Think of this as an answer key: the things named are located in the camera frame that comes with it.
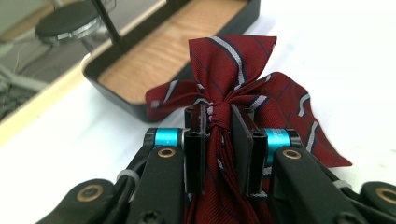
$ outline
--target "blue metallic band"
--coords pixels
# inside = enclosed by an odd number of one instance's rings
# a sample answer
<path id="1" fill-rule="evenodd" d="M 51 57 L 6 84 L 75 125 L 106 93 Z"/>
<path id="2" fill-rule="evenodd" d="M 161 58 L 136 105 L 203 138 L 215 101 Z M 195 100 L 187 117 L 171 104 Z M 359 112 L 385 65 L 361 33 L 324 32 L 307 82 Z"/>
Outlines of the blue metallic band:
<path id="1" fill-rule="evenodd" d="M 155 133 L 155 146 L 171 146 L 178 145 L 178 129 L 177 128 L 159 128 Z"/>
<path id="2" fill-rule="evenodd" d="M 280 147 L 289 147 L 290 138 L 285 129 L 264 129 L 268 135 L 268 156 L 265 166 L 271 166 L 275 151 Z"/>

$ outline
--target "round seat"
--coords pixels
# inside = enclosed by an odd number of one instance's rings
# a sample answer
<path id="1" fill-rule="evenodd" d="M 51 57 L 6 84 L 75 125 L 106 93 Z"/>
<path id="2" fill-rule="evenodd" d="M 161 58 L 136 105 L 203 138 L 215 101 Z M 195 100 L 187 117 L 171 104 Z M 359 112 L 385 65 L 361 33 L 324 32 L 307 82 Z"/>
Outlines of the round seat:
<path id="1" fill-rule="evenodd" d="M 39 22 L 35 34 L 43 43 L 57 46 L 89 35 L 101 24 L 92 2 L 81 1 L 53 11 Z"/>

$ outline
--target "knot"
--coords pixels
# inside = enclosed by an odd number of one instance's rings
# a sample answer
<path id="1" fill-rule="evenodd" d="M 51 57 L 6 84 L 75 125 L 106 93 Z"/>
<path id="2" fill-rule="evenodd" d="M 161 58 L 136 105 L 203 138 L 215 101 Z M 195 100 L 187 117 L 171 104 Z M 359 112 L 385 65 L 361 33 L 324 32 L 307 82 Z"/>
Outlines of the knot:
<path id="1" fill-rule="evenodd" d="M 215 126 L 225 130 L 230 129 L 230 104 L 225 102 L 218 102 L 211 104 L 207 108 L 207 115 L 209 118 L 209 130 Z"/>

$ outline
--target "gray floor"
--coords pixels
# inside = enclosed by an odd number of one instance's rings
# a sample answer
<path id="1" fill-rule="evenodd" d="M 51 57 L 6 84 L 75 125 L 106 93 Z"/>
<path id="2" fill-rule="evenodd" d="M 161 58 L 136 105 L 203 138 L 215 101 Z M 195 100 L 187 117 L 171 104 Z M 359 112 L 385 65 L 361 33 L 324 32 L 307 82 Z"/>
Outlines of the gray floor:
<path id="1" fill-rule="evenodd" d="M 159 0 L 107 0 L 109 16 L 119 30 Z M 92 33 L 90 40 L 96 48 L 107 39 L 106 27 Z M 1 56 L 0 64 L 18 76 L 31 77 L 51 83 L 70 67 L 81 61 L 89 52 L 80 40 L 50 47 L 42 44 L 34 32 L 13 43 L 1 43 L 7 54 Z M 0 120 L 36 94 L 0 79 Z"/>

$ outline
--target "necktie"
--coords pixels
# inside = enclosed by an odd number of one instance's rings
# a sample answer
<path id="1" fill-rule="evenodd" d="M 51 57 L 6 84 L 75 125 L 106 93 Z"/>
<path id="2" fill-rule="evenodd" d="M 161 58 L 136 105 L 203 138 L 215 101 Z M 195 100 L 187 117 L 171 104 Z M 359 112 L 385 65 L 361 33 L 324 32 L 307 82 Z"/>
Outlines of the necktie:
<path id="1" fill-rule="evenodd" d="M 234 167 L 230 105 L 250 108 L 261 128 L 292 128 L 326 166 L 348 166 L 320 129 L 308 92 L 282 73 L 258 79 L 276 43 L 274 36 L 225 35 L 189 41 L 195 80 L 175 80 L 147 92 L 148 118 L 206 104 L 208 117 L 205 194 L 186 195 L 186 223 L 271 223 L 266 204 L 271 167 L 262 191 L 241 195 Z"/>

